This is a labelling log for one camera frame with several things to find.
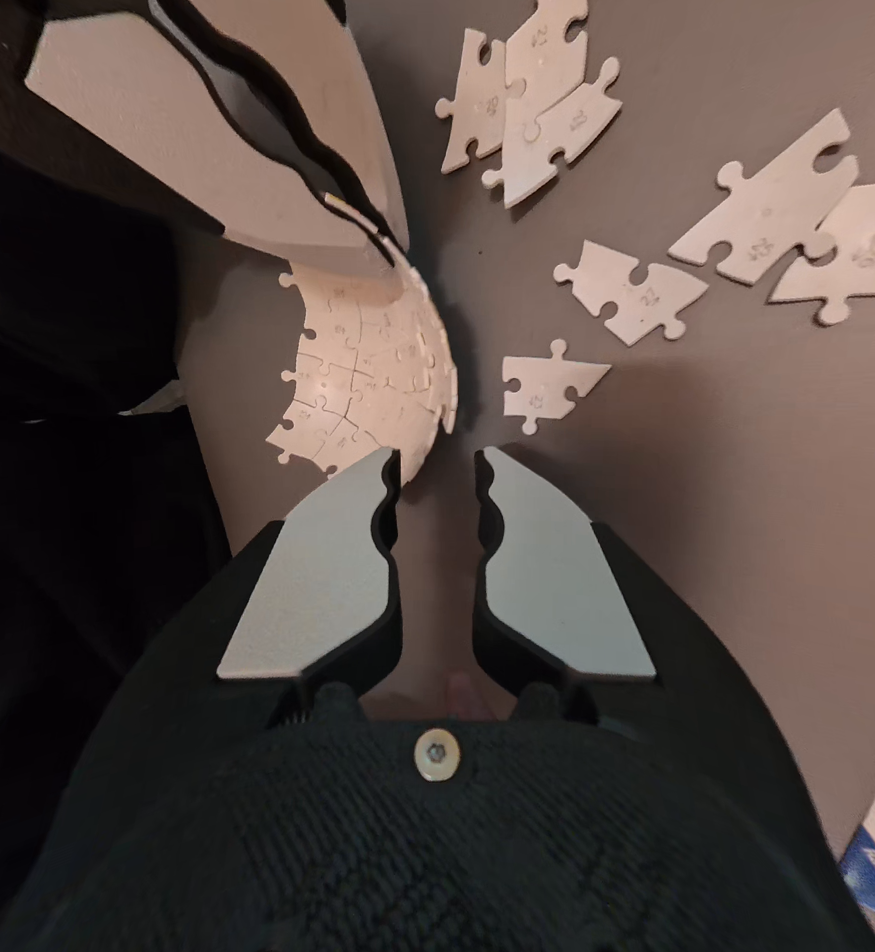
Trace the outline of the partly built white puzzle ball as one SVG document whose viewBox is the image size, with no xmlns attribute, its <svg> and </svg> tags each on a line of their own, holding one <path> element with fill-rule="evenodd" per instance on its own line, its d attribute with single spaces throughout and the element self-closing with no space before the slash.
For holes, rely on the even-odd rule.
<svg viewBox="0 0 875 952">
<path fill-rule="evenodd" d="M 279 275 L 305 308 L 294 367 L 281 374 L 293 399 L 267 438 L 280 464 L 301 459 L 329 476 L 384 447 L 399 453 L 405 485 L 439 429 L 454 429 L 457 371 L 446 328 L 420 273 L 385 244 L 394 265 L 377 279 L 299 263 Z"/>
</svg>

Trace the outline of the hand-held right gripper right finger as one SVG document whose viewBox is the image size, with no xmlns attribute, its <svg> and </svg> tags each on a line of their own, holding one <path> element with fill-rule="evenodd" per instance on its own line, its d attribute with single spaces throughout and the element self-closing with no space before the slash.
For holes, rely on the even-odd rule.
<svg viewBox="0 0 875 952">
<path fill-rule="evenodd" d="M 651 683 L 649 650 L 587 514 L 504 450 L 475 457 L 473 652 L 514 696 L 532 683 Z"/>
</svg>

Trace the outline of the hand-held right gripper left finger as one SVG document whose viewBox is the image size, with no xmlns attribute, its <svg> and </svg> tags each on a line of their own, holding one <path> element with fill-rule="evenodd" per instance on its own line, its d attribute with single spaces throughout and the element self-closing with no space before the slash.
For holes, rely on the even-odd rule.
<svg viewBox="0 0 875 952">
<path fill-rule="evenodd" d="M 222 681 L 323 684 L 363 695 L 402 653 L 392 548 L 400 456 L 382 447 L 289 513 L 217 668 Z"/>
</svg>

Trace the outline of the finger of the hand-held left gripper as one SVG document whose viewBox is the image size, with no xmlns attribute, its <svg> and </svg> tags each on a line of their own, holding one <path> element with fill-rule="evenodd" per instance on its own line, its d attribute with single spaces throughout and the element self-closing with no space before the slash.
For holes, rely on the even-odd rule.
<svg viewBox="0 0 875 952">
<path fill-rule="evenodd" d="M 236 244 L 329 271 L 387 271 L 388 238 L 322 223 L 247 145 L 217 109 L 181 51 L 151 21 L 150 8 L 49 14 L 24 84 L 49 105 L 224 225 Z"/>
<path fill-rule="evenodd" d="M 151 21 L 200 75 L 241 139 L 283 170 L 324 224 L 407 252 L 396 164 L 343 2 L 152 2 Z"/>
</svg>

